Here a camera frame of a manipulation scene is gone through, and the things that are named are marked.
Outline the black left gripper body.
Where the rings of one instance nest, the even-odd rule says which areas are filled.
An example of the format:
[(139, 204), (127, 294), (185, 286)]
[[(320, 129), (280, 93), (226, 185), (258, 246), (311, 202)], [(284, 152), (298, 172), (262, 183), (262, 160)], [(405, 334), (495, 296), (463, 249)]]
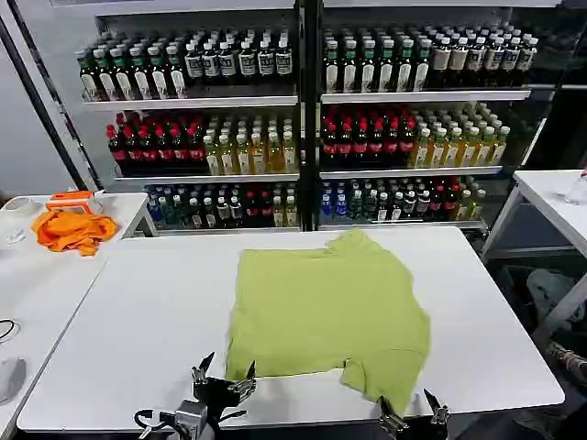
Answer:
[(224, 410), (227, 408), (237, 408), (239, 404), (230, 404), (228, 402), (228, 385), (233, 382), (224, 379), (209, 378), (210, 384), (207, 388), (207, 393), (201, 397), (195, 397), (207, 407), (207, 421), (211, 426), (219, 426), (219, 424), (227, 419), (240, 417), (247, 413), (246, 410), (239, 410), (224, 415)]

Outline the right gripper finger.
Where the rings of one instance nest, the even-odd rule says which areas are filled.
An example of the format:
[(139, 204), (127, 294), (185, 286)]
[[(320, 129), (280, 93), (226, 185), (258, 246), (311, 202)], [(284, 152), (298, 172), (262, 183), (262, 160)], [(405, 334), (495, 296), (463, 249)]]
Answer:
[(432, 410), (431, 423), (432, 424), (446, 424), (449, 419), (449, 416), (450, 416), (449, 407), (445, 404), (441, 404), (438, 401), (437, 397), (435, 395), (433, 395), (427, 389), (424, 389), (424, 394), (425, 394), (426, 400)]
[(403, 435), (409, 429), (408, 424), (398, 415), (392, 405), (382, 395), (378, 399), (381, 410), (379, 424), (383, 431), (388, 435)]

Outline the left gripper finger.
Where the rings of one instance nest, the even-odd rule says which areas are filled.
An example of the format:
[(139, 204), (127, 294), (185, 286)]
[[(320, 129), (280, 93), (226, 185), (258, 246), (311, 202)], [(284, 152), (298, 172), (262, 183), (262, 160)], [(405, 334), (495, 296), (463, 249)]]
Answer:
[(207, 393), (210, 380), (207, 377), (207, 371), (215, 356), (215, 352), (204, 357), (198, 367), (192, 367), (192, 381), (194, 397), (201, 397)]
[(248, 399), (256, 390), (256, 362), (253, 361), (245, 379), (231, 382), (227, 387), (228, 402), (230, 404), (241, 404)]

